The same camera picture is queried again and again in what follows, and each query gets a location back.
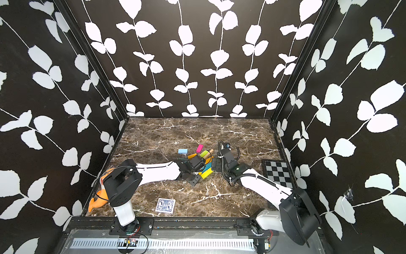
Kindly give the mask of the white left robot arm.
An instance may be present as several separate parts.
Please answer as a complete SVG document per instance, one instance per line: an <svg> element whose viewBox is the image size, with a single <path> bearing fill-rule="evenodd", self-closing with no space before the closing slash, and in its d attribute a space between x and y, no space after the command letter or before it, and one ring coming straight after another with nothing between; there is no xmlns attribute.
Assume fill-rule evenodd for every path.
<svg viewBox="0 0 406 254"><path fill-rule="evenodd" d="M187 181L196 185L199 172L206 167L200 156L181 158L160 164L140 164L127 159L103 180L108 202L117 215L119 225L126 227L136 221L131 198L139 186L160 181Z"/></svg>

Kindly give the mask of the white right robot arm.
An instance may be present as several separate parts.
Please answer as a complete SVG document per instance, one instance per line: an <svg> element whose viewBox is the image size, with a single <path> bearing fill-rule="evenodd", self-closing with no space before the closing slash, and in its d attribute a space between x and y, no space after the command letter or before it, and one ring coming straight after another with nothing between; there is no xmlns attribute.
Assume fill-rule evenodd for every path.
<svg viewBox="0 0 406 254"><path fill-rule="evenodd" d="M263 236L266 231L284 232L293 242L305 245L321 224L321 217L306 191L291 189L262 176L247 164L239 164L229 148L219 148L215 168L230 184L239 184L266 199L277 211L262 210L251 217L251 232Z"/></svg>

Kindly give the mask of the amber yellow long block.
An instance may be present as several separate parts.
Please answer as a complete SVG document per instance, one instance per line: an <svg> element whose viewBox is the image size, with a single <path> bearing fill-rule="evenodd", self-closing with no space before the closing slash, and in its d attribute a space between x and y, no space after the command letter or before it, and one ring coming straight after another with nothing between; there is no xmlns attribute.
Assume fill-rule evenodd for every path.
<svg viewBox="0 0 406 254"><path fill-rule="evenodd" d="M191 158L193 158L193 157L195 157L195 156L197 156L197 154L196 154L196 153L191 154L191 155L188 155L188 156L187 156L187 158L188 158L188 159L191 159Z"/></svg>

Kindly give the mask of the yellow-green long block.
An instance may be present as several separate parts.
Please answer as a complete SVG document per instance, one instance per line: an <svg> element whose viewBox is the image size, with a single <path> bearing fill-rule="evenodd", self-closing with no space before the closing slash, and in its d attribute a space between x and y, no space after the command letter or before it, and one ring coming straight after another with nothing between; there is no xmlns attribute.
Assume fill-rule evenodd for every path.
<svg viewBox="0 0 406 254"><path fill-rule="evenodd" d="M204 172L202 172L201 173L201 178L202 179L205 179L205 178L207 178L210 174L212 174L213 173L213 171L212 171L212 169L211 168L208 168L207 170L205 170Z"/></svg>

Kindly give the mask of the magenta block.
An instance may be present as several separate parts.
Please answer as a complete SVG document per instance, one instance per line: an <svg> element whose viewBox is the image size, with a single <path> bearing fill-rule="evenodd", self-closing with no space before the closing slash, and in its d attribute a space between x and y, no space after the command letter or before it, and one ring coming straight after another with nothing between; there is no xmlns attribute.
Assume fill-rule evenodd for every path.
<svg viewBox="0 0 406 254"><path fill-rule="evenodd" d="M203 147L204 147L204 145L198 145L196 153L200 153L202 151Z"/></svg>

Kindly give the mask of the lime green short block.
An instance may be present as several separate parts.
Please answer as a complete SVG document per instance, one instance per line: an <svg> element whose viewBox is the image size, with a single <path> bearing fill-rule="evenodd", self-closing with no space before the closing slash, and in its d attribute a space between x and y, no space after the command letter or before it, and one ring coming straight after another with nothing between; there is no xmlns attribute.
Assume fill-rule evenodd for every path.
<svg viewBox="0 0 406 254"><path fill-rule="evenodd" d="M209 153L208 150L204 150L204 151L200 154L200 156L201 156L202 158L205 158L205 159L207 159L207 158L209 157L209 155L210 155L210 153Z"/></svg>

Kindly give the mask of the blue playing card box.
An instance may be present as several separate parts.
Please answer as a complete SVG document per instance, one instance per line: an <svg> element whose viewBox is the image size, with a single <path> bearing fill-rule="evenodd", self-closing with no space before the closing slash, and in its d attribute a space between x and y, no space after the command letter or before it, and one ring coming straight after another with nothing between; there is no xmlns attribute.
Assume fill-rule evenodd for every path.
<svg viewBox="0 0 406 254"><path fill-rule="evenodd" d="M176 201L174 199L158 198L158 202L157 202L155 211L157 213L173 214L175 204L176 204Z"/></svg>

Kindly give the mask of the black white checkerboard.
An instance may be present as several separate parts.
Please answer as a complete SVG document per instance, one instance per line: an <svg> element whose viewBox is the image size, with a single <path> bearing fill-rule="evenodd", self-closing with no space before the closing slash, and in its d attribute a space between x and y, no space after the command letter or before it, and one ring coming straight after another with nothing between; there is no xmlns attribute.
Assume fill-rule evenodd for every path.
<svg viewBox="0 0 406 254"><path fill-rule="evenodd" d="M290 189L294 188L286 162L280 160L262 159L262 168L265 177L267 177L269 180Z"/></svg>

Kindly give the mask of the orange plush toy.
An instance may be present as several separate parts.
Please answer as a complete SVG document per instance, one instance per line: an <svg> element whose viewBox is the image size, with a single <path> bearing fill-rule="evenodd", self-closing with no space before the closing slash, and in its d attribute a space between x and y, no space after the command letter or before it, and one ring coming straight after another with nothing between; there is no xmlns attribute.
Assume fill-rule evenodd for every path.
<svg viewBox="0 0 406 254"><path fill-rule="evenodd" d="M100 190L98 190L95 193L95 197L91 198L89 201L88 213L90 213L94 208L100 208L109 202L103 181L114 169L115 168L110 168L99 178Z"/></svg>

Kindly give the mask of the black metal base rail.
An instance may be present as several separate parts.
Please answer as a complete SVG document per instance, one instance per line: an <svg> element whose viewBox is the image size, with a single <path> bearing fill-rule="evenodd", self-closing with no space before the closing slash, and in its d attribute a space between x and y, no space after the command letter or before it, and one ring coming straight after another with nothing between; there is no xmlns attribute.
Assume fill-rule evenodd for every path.
<svg viewBox="0 0 406 254"><path fill-rule="evenodd" d="M122 227L115 217L74 217L69 222L66 231L106 230L110 236L127 237L136 232L150 236L154 230L231 230L236 231L238 236L249 238L268 238L284 232L292 241L303 245L319 226L320 222L316 217L300 219L297 225L289 220L288 225L282 229L279 229L277 225L260 226L258 221L250 218L139 217L136 219L135 225Z"/></svg>

